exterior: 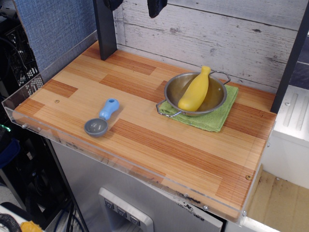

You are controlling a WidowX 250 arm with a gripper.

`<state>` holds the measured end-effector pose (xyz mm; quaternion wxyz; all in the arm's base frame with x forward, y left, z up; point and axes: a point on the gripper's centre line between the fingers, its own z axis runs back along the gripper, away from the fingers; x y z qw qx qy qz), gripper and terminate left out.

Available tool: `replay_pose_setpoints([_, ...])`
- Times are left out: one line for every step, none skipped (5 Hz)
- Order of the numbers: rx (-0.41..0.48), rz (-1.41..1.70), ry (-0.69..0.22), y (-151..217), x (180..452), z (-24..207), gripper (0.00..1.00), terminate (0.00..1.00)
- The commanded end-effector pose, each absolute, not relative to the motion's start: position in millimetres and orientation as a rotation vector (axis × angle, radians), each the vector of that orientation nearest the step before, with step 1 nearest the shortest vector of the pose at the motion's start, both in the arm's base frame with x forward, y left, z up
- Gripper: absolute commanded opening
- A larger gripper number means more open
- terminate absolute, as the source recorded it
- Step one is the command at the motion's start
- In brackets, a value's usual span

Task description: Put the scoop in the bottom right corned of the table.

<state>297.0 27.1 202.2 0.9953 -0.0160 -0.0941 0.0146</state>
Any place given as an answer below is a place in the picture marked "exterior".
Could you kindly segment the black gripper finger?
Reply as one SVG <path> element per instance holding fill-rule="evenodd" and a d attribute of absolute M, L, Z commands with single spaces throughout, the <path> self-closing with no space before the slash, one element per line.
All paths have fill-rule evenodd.
<path fill-rule="evenodd" d="M 167 0 L 147 0 L 149 16 L 155 18 L 167 5 Z"/>
<path fill-rule="evenodd" d="M 103 2 L 109 10 L 114 11 L 123 3 L 123 0 L 103 0 Z"/>

